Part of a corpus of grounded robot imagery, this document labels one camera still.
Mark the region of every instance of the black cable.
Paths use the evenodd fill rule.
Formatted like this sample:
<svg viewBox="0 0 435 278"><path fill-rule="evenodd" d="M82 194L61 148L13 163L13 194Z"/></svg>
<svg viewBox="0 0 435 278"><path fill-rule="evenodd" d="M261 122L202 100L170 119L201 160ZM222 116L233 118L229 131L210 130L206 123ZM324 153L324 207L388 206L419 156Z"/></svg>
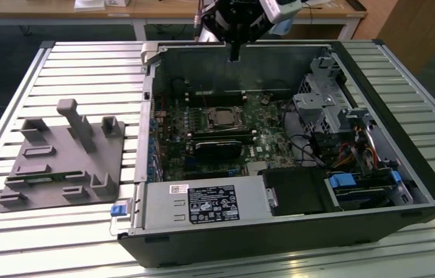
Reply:
<svg viewBox="0 0 435 278"><path fill-rule="evenodd" d="M273 83L281 83L291 91L292 91L292 88L291 88L291 86L289 86L289 84L287 84L287 82L284 81L284 80L281 80L281 79L270 79L270 80L268 80L264 84L262 84L262 86L261 86L261 90L262 91L268 91L268 89L266 89L266 85L273 85Z"/></svg>
<svg viewBox="0 0 435 278"><path fill-rule="evenodd" d="M178 31L178 33L172 36L172 40L174 40L176 36L178 36L180 34L182 34L184 29L186 29L186 25L184 25L182 26L182 29Z"/></svg>
<svg viewBox="0 0 435 278"><path fill-rule="evenodd" d="M168 32L165 32L162 29L160 29L161 27L170 27L172 24L168 25L162 25L162 24L152 24L153 28L157 31L157 34L164 34L164 35L170 35ZM186 29L186 25L182 26L182 28L180 29L180 31L174 34L170 35L170 40L174 40L176 37L184 32L184 29Z"/></svg>
<svg viewBox="0 0 435 278"><path fill-rule="evenodd" d="M313 24L313 14L311 13L311 6L307 2L304 2L304 4L308 6L308 11L309 11L309 26L308 26L308 30L307 30L307 39L309 39L309 33L311 33L311 26Z"/></svg>
<svg viewBox="0 0 435 278"><path fill-rule="evenodd" d="M304 148L301 148L300 146L297 146L297 144L295 143L295 142L292 142L291 140L289 140L289 143L291 143L291 145L296 148L296 149L299 149L300 151L301 151L301 156L303 156L303 153L305 153L311 158L313 158L313 160L315 160L315 162L316 162L316 164L321 167L321 168L325 168L325 169L329 169L331 167L329 166L327 166L327 164L311 153L311 152L308 152L308 151L305 151L304 150Z"/></svg>
<svg viewBox="0 0 435 278"><path fill-rule="evenodd" d="M311 26L313 24L313 14L311 13L311 10L312 9L316 9L316 10L321 10L321 7L311 7L309 4L307 2L304 2L303 4L305 4L308 6L308 11L309 11L309 26L308 26L308 31L307 31L307 39L309 39L309 31L311 31Z"/></svg>

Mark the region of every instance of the warning label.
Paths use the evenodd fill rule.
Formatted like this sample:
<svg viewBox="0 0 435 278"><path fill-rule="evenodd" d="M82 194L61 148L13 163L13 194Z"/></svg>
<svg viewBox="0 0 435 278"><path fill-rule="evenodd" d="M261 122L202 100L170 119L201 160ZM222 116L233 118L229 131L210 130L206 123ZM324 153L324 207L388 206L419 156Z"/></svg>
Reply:
<svg viewBox="0 0 435 278"><path fill-rule="evenodd" d="M192 224L240 220L233 185L188 188Z"/></svg>

